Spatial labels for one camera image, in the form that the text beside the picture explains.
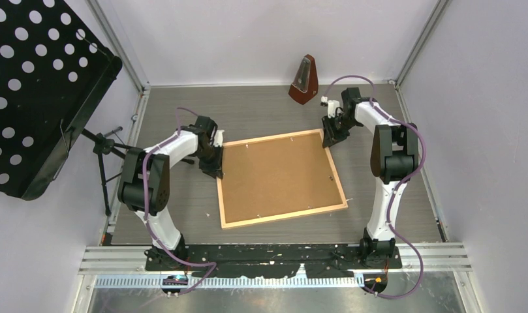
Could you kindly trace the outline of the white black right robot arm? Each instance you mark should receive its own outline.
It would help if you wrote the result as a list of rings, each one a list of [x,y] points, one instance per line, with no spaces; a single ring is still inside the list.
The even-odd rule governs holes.
[[[374,98],[363,98],[359,88],[349,87],[341,98],[323,96],[320,100],[327,109],[322,118],[322,146],[346,140],[353,127],[364,127],[373,135],[369,163],[375,177],[375,199],[356,253],[361,264],[373,268],[396,254],[396,218],[408,176],[419,166],[418,137]]]

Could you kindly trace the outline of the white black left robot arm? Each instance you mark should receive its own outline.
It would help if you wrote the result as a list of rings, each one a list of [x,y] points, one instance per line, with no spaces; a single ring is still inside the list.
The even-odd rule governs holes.
[[[127,151],[117,196],[147,228],[152,240],[150,258],[162,256],[163,263],[172,270],[181,269],[187,262],[184,236],[168,210],[171,168],[197,158],[204,174],[220,179],[223,151],[223,131],[203,115],[195,123],[179,127],[161,143]]]

